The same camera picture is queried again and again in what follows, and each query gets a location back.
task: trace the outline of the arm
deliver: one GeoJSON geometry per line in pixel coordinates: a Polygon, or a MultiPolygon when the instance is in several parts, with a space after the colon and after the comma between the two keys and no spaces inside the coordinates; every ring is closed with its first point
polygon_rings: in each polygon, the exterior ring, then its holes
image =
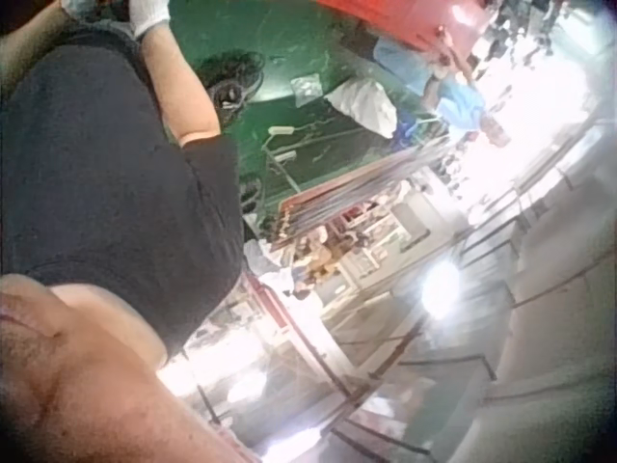
{"type": "Polygon", "coordinates": [[[214,105],[167,22],[146,31],[142,53],[163,118],[181,146],[221,133],[214,105]]]}
{"type": "Polygon", "coordinates": [[[424,87],[424,94],[420,99],[422,106],[430,111],[435,111],[437,109],[437,105],[440,102],[440,97],[438,95],[438,89],[440,87],[440,80],[437,79],[434,75],[432,75],[428,81],[426,82],[426,86],[424,87]]]}
{"type": "Polygon", "coordinates": [[[70,24],[60,0],[53,2],[25,26],[0,38],[0,93],[11,94],[32,65],[70,24]]]}
{"type": "Polygon", "coordinates": [[[467,80],[470,86],[475,87],[475,80],[473,79],[473,71],[471,70],[471,66],[467,63],[467,60],[464,60],[454,48],[450,48],[449,51],[450,51],[450,56],[452,57],[452,60],[454,61],[454,64],[465,76],[465,80],[467,80]]]}

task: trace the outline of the ceiling light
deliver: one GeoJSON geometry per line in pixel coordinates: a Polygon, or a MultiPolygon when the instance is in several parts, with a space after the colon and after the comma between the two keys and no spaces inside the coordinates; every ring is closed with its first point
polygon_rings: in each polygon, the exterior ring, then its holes
{"type": "Polygon", "coordinates": [[[459,280],[459,270],[452,262],[444,261],[433,267],[422,288],[424,310],[437,320],[448,315],[459,296],[459,280]]]}
{"type": "Polygon", "coordinates": [[[268,377],[261,371],[251,371],[235,383],[228,393],[228,402],[235,403],[261,397],[268,377]]]}
{"type": "Polygon", "coordinates": [[[289,463],[312,449],[321,439],[319,429],[307,429],[276,443],[261,459],[262,463],[289,463]]]}

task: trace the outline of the red object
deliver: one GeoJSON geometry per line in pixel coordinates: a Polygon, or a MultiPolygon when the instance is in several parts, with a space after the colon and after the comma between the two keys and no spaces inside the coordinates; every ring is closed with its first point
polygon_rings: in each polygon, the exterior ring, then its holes
{"type": "Polygon", "coordinates": [[[317,0],[365,20],[414,48],[428,50],[440,26],[465,58],[491,20],[484,0],[317,0]]]}

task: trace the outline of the person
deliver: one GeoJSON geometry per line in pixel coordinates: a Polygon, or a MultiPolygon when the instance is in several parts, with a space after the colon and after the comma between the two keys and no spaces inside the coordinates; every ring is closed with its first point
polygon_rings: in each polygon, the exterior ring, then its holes
{"type": "Polygon", "coordinates": [[[422,105],[463,133],[482,131],[495,145],[509,139],[486,109],[486,102],[475,86],[472,71],[453,46],[444,29],[437,31],[434,51],[421,52],[389,37],[380,37],[373,49],[377,63],[402,80],[405,87],[420,96],[422,105]],[[463,77],[466,83],[457,78],[463,77]]]}
{"type": "Polygon", "coordinates": [[[239,277],[235,147],[167,0],[130,1],[137,41],[80,25],[96,3],[56,0],[0,41],[0,441],[235,462],[156,377],[239,277]]]}

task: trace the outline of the bright light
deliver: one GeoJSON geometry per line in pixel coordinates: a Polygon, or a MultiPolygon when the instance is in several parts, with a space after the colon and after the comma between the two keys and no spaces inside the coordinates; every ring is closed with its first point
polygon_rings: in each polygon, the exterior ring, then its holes
{"type": "Polygon", "coordinates": [[[465,24],[466,26],[474,25],[473,19],[470,18],[469,15],[465,13],[465,10],[463,10],[458,5],[454,5],[452,7],[452,14],[454,15],[454,18],[461,24],[465,24]]]}
{"type": "Polygon", "coordinates": [[[264,353],[255,334],[237,329],[214,345],[189,351],[189,358],[200,384],[206,386],[246,368],[264,353]]]}
{"type": "Polygon", "coordinates": [[[459,271],[452,262],[433,267],[422,288],[424,310],[437,320],[450,313],[459,295],[459,271]]]}
{"type": "Polygon", "coordinates": [[[263,463],[289,463],[305,451],[312,449],[321,439],[319,429],[307,429],[279,442],[268,449],[263,455],[263,463]]]}
{"type": "Polygon", "coordinates": [[[182,397],[197,390],[197,383],[183,357],[177,357],[156,372],[158,379],[173,395],[182,397]]]}
{"type": "Polygon", "coordinates": [[[261,397],[268,377],[261,371],[251,371],[229,390],[228,402],[235,403],[261,397]]]}
{"type": "MultiPolygon", "coordinates": [[[[263,346],[256,335],[247,330],[233,330],[214,345],[189,350],[190,364],[183,357],[176,357],[156,374],[174,395],[189,395],[197,388],[196,380],[203,386],[214,384],[256,362],[262,355],[263,346]]],[[[242,391],[240,387],[233,396],[241,395],[242,391]]]]}
{"type": "Polygon", "coordinates": [[[488,218],[489,218],[489,213],[486,210],[484,210],[483,206],[479,205],[471,209],[471,211],[469,212],[467,221],[472,227],[475,227],[476,225],[480,225],[482,222],[484,222],[488,218]]]}

